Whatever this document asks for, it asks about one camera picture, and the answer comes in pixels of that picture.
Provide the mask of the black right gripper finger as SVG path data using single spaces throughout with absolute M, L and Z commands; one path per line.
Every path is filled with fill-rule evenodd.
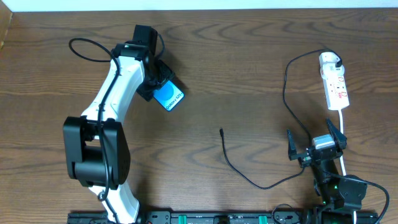
M 331 122 L 329 118 L 326 119 L 326 125 L 329 133 L 335 141 L 334 147 L 337 150 L 342 151 L 347 146 L 347 137 Z
M 289 141 L 288 157 L 291 161 L 297 160 L 297 149 L 295 147 L 294 137 L 289 129 L 287 130 L 287 137 L 288 137 L 288 141 Z

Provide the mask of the blue Galaxy smartphone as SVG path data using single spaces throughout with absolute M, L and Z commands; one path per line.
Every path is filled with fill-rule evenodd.
M 171 81 L 154 91 L 154 98 L 167 111 L 172 111 L 184 98 L 184 93 Z

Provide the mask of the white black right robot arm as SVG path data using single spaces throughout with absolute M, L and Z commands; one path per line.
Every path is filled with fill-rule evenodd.
M 302 168 L 311 168 L 315 192 L 323 201 L 304 212 L 302 222 L 353 223 L 353 213 L 361 209 L 368 185 L 355 175 L 339 175 L 335 160 L 343 155 L 347 138 L 329 119 L 326 124 L 329 133 L 315 138 L 302 153 L 297 152 L 293 135 L 287 130 L 289 159 L 297 160 Z

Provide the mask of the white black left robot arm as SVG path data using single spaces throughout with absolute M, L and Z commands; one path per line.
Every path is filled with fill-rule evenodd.
M 137 25 L 133 37 L 106 50 L 108 75 L 93 102 L 63 124 L 68 175 L 94 192 L 113 223 L 134 223 L 139 201 L 127 182 L 131 156 L 123 122 L 135 94 L 150 101 L 174 72 L 157 54 L 161 35 Z

